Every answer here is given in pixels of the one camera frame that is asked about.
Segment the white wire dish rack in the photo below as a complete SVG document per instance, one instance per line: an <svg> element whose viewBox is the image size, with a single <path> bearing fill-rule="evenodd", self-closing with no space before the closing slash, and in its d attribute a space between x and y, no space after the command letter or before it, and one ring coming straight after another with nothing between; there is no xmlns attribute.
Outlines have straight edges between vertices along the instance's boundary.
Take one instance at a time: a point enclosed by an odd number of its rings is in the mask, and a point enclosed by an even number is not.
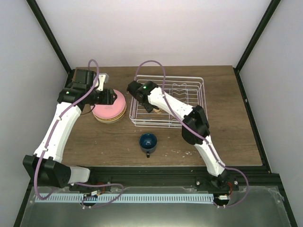
<svg viewBox="0 0 303 227"><path fill-rule="evenodd" d="M205 83L201 77L138 75L127 86L132 96L129 118L137 127L181 128L193 108L207 118Z"/></svg>

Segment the dark blue mug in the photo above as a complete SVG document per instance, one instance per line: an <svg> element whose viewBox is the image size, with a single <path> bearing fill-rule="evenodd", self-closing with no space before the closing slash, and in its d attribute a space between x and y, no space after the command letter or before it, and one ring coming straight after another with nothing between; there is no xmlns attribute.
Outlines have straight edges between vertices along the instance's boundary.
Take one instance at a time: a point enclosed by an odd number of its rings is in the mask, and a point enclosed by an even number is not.
<svg viewBox="0 0 303 227"><path fill-rule="evenodd" d="M140 149L147 158L150 158L151 154L154 153L157 143L157 137L153 133L142 134L139 138Z"/></svg>

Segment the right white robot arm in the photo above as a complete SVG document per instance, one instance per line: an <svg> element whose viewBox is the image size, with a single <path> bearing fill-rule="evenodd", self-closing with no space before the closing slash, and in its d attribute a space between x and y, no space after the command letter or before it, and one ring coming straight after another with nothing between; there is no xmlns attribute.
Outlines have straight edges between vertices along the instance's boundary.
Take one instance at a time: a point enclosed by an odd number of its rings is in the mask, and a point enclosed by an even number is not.
<svg viewBox="0 0 303 227"><path fill-rule="evenodd" d="M132 81L127 91L146 112L163 110L178 120L182 125L182 138L197 149L206 164L211 187L220 191L227 185L230 173L212 143L209 122L202 106L183 103L152 81L145 84Z"/></svg>

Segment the cream shallow bowl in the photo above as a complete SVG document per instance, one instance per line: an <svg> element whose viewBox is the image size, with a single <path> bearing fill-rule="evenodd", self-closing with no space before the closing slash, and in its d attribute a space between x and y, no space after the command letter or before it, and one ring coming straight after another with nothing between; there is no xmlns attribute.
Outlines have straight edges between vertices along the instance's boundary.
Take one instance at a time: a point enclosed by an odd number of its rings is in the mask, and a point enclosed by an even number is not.
<svg viewBox="0 0 303 227"><path fill-rule="evenodd" d="M153 108L153 111L156 113L156 114L162 114L163 110L161 108Z"/></svg>

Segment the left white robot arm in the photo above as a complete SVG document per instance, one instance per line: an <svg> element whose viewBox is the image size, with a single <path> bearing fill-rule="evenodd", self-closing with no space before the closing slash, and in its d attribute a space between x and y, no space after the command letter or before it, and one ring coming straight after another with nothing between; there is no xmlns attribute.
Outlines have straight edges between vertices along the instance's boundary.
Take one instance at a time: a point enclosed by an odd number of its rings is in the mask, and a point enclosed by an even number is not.
<svg viewBox="0 0 303 227"><path fill-rule="evenodd" d="M55 115L51 125L33 155L26 155L23 166L34 186L63 188L80 183L86 191L92 191L97 180L90 170L80 166L62 164L66 142L73 126L86 105L112 105L117 99L112 89L104 88L109 76L91 70L74 70L74 78L59 93Z"/></svg>

